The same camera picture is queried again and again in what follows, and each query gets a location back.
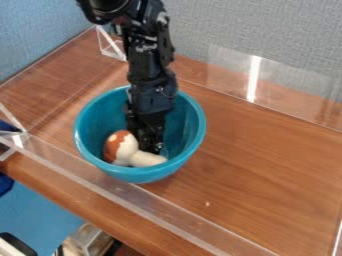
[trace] blue bowl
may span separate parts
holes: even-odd
[[[206,116],[197,101],[180,92],[176,108],[166,117],[169,161],[142,168],[109,164],[102,160],[103,146],[109,136],[126,129],[128,88],[106,92],[86,105],[77,118],[74,140],[82,156],[110,176],[132,183],[149,183],[176,173],[197,151],[206,134]]]

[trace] blue wall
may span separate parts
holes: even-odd
[[[14,234],[39,256],[53,255],[82,224],[82,219],[18,182],[0,197],[0,233]]]
[[[2,0],[0,25],[0,80],[90,27],[75,0]]]

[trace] gray wall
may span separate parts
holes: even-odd
[[[165,0],[178,52],[222,46],[321,74],[341,72],[341,0]],[[90,26],[75,0],[0,1],[0,80]]]
[[[210,45],[332,75],[342,64],[341,0],[166,0],[178,52]]]
[[[90,26],[75,0],[2,0],[0,25],[0,80]]]

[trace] wooden surface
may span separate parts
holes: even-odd
[[[226,86],[236,94],[246,86],[242,74],[185,57],[174,69],[185,80]],[[0,100],[35,135],[78,154],[71,127],[79,110],[128,83],[126,72],[126,63],[98,54],[89,32],[0,88]],[[324,108],[328,100],[261,82],[261,101],[262,88],[277,95],[280,108],[290,111],[305,101],[308,116],[327,115],[309,106]],[[142,187],[281,255],[331,255],[341,222],[341,133],[186,81],[181,89],[205,109],[206,139],[180,172]],[[70,90],[77,97],[62,104]],[[340,115],[329,120],[339,124]],[[209,254],[26,156],[15,155],[3,170],[144,254]]]

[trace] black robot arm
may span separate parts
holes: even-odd
[[[160,153],[164,147],[166,114],[174,108],[178,84],[169,68],[176,48],[170,18],[161,0],[78,0],[87,19],[99,25],[121,26],[130,64],[128,129],[141,149]]]

